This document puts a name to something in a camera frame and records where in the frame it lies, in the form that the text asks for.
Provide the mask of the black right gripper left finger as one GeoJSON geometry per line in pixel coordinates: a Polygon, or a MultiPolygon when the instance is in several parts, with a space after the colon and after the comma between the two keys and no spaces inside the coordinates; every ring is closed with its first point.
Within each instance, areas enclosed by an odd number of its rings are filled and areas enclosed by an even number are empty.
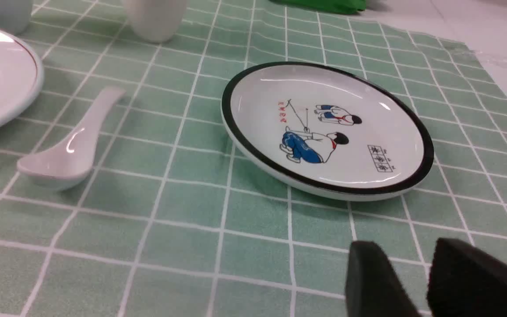
{"type": "Polygon", "coordinates": [[[386,253],[372,241],[349,247],[345,283],[349,317],[419,317],[386,253]]]}

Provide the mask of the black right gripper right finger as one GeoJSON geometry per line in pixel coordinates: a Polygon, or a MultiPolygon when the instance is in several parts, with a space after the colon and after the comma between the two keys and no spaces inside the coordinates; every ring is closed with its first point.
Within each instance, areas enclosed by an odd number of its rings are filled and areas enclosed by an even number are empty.
{"type": "Polygon", "coordinates": [[[465,241],[441,237],[426,299],[434,317],[507,317],[507,264],[465,241]]]}

